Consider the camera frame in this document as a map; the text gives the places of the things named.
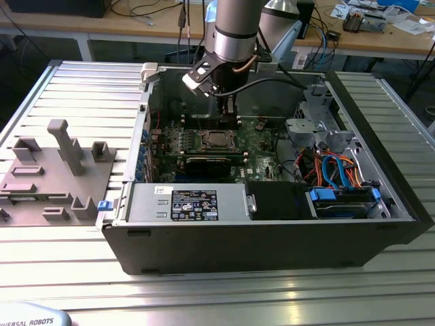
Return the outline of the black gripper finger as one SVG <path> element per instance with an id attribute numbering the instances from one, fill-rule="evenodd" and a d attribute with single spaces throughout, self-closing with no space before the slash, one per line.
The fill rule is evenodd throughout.
<path id="1" fill-rule="evenodd" d="M 238 125 L 237 96 L 230 95 L 220 99 L 220 126 L 223 129 L 237 129 Z"/>

